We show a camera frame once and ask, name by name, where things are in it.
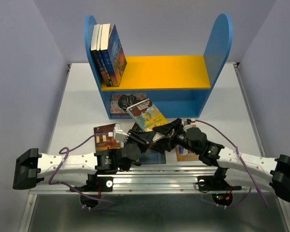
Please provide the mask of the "Three Days to See book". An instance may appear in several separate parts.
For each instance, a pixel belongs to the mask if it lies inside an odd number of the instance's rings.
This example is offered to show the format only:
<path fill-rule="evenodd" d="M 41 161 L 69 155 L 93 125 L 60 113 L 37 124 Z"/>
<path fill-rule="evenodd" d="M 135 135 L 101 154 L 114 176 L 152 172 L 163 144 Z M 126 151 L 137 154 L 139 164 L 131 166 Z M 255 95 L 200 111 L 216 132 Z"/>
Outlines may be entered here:
<path fill-rule="evenodd" d="M 174 134 L 173 123 L 167 123 L 161 126 L 154 126 L 149 131 L 144 131 L 141 127 L 134 123 L 133 127 L 129 130 L 132 137 L 140 139 L 145 144 L 146 148 L 153 149 L 158 152 L 170 152 L 174 148 L 171 141 L 171 136 Z"/>

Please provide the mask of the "yellow teal paperback book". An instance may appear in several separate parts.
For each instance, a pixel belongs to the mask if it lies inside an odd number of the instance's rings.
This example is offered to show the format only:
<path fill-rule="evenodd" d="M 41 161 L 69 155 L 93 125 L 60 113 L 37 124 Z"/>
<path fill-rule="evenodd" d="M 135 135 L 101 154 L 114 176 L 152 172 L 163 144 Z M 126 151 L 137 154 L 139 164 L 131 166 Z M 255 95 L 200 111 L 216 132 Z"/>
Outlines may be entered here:
<path fill-rule="evenodd" d="M 129 106 L 127 112 L 145 132 L 169 123 L 150 99 L 145 99 Z"/>

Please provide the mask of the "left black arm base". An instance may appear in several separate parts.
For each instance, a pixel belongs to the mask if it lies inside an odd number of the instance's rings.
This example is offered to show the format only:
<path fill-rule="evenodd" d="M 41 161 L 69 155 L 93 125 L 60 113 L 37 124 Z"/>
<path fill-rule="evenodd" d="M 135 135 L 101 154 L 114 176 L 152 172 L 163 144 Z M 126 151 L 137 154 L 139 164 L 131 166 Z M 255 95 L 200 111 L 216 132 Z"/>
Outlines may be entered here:
<path fill-rule="evenodd" d="M 113 177 L 88 175 L 86 184 L 82 187 L 69 187 L 71 192 L 80 195 L 80 204 L 88 211 L 106 210 L 114 206 L 114 202 L 102 197 L 103 192 L 113 191 Z"/>

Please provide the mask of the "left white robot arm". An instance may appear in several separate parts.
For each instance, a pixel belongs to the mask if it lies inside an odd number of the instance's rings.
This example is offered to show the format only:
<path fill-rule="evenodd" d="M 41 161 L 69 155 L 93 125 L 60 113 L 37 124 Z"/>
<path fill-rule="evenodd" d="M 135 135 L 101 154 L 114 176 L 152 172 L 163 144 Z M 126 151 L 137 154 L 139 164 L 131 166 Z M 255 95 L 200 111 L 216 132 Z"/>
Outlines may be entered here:
<path fill-rule="evenodd" d="M 112 175 L 138 166 L 139 156 L 158 140 L 155 131 L 124 132 L 119 126 L 110 134 L 123 147 L 82 155 L 71 155 L 67 147 L 57 155 L 41 153 L 37 148 L 27 150 L 16 159 L 13 189 L 32 189 L 42 183 L 69 184 L 81 191 L 96 191 L 98 175 Z"/>

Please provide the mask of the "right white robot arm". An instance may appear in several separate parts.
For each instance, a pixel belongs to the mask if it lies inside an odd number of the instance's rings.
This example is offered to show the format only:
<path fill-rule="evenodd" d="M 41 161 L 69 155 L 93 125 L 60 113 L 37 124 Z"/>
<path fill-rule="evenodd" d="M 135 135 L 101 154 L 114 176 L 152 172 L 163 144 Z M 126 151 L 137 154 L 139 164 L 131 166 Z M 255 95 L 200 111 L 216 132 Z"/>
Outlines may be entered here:
<path fill-rule="evenodd" d="M 290 203 L 290 157 L 267 158 L 240 153 L 211 142 L 207 135 L 191 120 L 183 125 L 181 119 L 154 127 L 163 137 L 157 142 L 166 151 L 180 145 L 198 155 L 199 161 L 217 169 L 213 175 L 200 176 L 196 185 L 201 192 L 237 191 L 243 187 L 255 188 L 263 197 L 263 191 L 273 192 Z"/>

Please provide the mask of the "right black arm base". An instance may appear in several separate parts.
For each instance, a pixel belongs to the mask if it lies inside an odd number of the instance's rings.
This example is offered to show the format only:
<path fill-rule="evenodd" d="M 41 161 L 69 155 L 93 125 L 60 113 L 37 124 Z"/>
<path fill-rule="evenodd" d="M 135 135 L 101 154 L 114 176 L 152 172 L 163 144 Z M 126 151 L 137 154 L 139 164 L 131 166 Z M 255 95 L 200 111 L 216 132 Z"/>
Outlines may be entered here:
<path fill-rule="evenodd" d="M 230 185 L 226 182 L 227 168 L 218 167 L 214 175 L 199 176 L 194 188 L 201 193 L 212 193 L 212 199 L 217 206 L 227 208 L 233 201 L 233 191 L 241 190 L 241 186 Z"/>

